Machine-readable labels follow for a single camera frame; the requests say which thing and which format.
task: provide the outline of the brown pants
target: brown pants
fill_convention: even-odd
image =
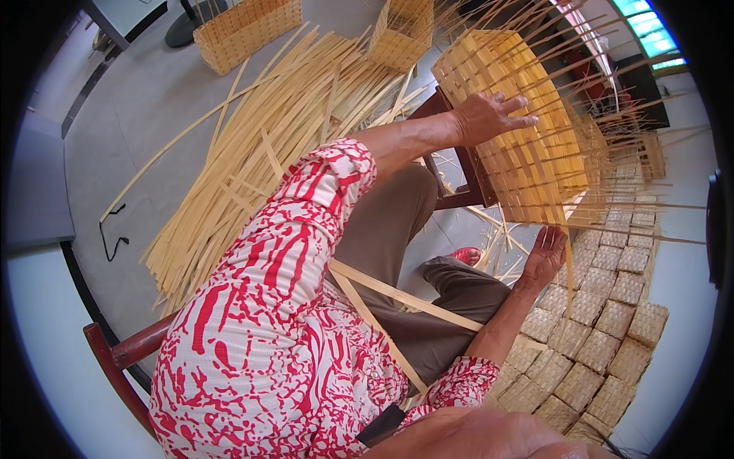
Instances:
[[[357,203],[334,257],[397,286],[405,248],[431,217],[436,197],[436,180],[425,167],[400,170]],[[452,257],[437,256],[419,270],[440,295],[433,304],[480,323],[495,315],[510,292],[497,279]],[[329,274],[327,279],[337,285]],[[426,384],[444,373],[476,334],[424,312],[397,311],[391,298],[353,284]]]

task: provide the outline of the red and white patterned shirt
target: red and white patterned shirt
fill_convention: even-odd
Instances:
[[[404,400],[408,379],[385,336],[324,281],[375,177],[349,138],[301,158],[171,324],[149,415],[168,457],[356,456],[357,434]],[[458,357],[406,422],[480,405],[498,373]]]

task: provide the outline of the forearm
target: forearm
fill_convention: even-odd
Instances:
[[[518,281],[497,314],[476,334],[466,355],[502,366],[539,292]]]
[[[387,177],[421,156],[460,144],[456,118],[451,112],[391,123],[350,136],[369,149],[377,166],[377,180]]]

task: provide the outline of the chair backrest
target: chair backrest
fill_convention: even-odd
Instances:
[[[124,369],[154,353],[160,348],[168,328],[178,315],[175,312],[152,324],[112,348],[107,345],[97,322],[84,327],[84,336],[117,395],[123,400],[135,419],[153,438],[156,432],[148,418],[148,404],[144,403],[123,373]]]

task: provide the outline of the foot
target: foot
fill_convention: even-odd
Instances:
[[[453,253],[449,253],[447,256],[454,257],[462,263],[466,263],[473,267],[475,264],[479,263],[479,259],[482,257],[482,252],[476,247],[462,247]]]

